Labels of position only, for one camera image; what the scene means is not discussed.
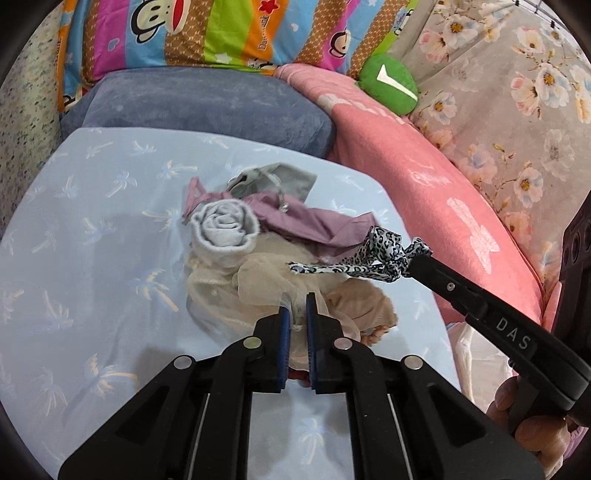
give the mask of pink blanket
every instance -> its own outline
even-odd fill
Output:
[[[337,135],[329,159],[378,180],[410,236],[474,283],[540,323],[537,276],[495,212],[447,158],[406,120],[355,86],[353,79],[302,64],[275,76],[324,109]],[[462,318],[437,298],[446,323]]]

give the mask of gray-blue velvet cushion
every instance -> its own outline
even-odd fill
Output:
[[[245,138],[325,157],[335,126],[273,77],[236,70],[159,67],[106,75],[61,119],[80,127],[151,127]]]

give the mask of leopard print ribbon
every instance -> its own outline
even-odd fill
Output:
[[[408,277],[408,265],[418,255],[433,252],[420,238],[402,248],[402,237],[380,226],[373,226],[353,257],[344,263],[333,265],[304,265],[289,263],[293,273],[345,273],[350,277],[391,283],[400,277]]]

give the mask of human hand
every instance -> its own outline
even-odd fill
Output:
[[[509,430],[509,408],[517,394],[517,377],[503,382],[486,414],[504,430]],[[523,448],[534,452],[544,467],[546,478],[562,466],[563,455],[570,443],[570,432],[565,419],[537,416],[525,419],[515,431],[515,440]]]

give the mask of green plush ball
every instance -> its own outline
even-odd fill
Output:
[[[418,90],[413,76],[402,63],[386,54],[365,62],[358,85],[397,115],[406,115],[417,106]]]

